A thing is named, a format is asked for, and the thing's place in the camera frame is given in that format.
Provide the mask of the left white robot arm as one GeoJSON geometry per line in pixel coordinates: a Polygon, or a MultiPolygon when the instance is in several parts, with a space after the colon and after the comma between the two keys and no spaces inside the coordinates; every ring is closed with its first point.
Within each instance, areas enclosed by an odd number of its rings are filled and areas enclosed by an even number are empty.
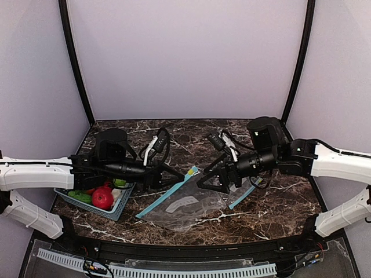
{"type": "Polygon", "coordinates": [[[28,160],[1,157],[1,215],[35,229],[53,240],[75,235],[72,221],[49,213],[28,201],[19,189],[59,188],[67,191],[117,189],[130,192],[136,184],[145,190],[160,189],[184,181],[165,161],[170,134],[160,128],[140,153],[129,145],[127,132],[112,128],[96,135],[92,150],[84,155],[28,160]]]}

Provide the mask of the large clear zip bag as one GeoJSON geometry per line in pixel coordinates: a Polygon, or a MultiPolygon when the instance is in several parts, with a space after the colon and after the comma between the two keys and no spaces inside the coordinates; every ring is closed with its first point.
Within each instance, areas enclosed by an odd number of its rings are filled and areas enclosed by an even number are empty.
{"type": "Polygon", "coordinates": [[[203,217],[226,208],[225,201],[215,192],[198,188],[203,174],[192,167],[184,181],[176,183],[136,218],[176,232],[186,232],[203,217]]]}

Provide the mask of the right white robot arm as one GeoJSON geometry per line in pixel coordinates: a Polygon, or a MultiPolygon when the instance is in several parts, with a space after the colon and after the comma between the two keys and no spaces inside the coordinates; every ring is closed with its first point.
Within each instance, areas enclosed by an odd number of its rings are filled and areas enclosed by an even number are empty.
{"type": "Polygon", "coordinates": [[[222,131],[211,132],[208,140],[224,155],[205,169],[197,182],[202,189],[229,193],[230,186],[240,187],[242,179],[279,170],[299,177],[333,177],[367,185],[359,194],[336,208],[310,216],[303,236],[328,237],[333,232],[370,217],[370,155],[336,149],[318,139],[287,141],[280,121],[262,116],[248,123],[253,152],[240,154],[235,140],[222,131]]]}

